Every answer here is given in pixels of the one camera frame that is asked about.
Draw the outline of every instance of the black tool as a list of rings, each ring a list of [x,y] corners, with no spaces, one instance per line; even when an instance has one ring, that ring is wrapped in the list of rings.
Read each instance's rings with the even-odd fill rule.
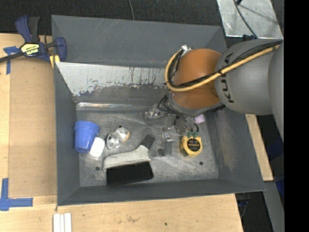
[[[137,149],[106,157],[103,162],[103,170],[106,171],[107,185],[128,184],[152,179],[154,174],[150,165],[148,149],[154,141],[155,137],[148,134]]]

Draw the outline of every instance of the white eraser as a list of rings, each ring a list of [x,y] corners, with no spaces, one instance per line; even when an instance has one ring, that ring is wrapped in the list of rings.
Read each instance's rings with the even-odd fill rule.
[[[102,138],[95,137],[93,144],[90,148],[89,155],[98,158],[103,153],[105,147],[105,141]]]

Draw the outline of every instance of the wooden table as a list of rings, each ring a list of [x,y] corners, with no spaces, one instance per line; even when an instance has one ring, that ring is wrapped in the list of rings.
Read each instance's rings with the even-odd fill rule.
[[[4,47],[23,42],[18,34],[0,34],[0,57]],[[71,213],[74,232],[243,231],[234,194],[57,207],[52,67],[24,57],[11,65],[6,75],[6,63],[0,64],[0,181],[9,178],[10,198],[34,199],[33,207],[0,211],[0,231],[52,231],[54,213]],[[271,181],[256,117],[247,120],[263,179]]]

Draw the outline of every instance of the blue cup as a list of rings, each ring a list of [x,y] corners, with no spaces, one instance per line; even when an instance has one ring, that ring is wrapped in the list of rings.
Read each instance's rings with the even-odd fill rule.
[[[74,124],[74,149],[80,153],[88,153],[100,127],[90,121],[80,120]]]

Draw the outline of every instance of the yellow tape measure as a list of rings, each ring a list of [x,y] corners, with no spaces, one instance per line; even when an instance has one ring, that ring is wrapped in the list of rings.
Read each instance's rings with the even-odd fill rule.
[[[197,156],[203,150],[201,137],[190,133],[183,136],[181,149],[186,156]]]

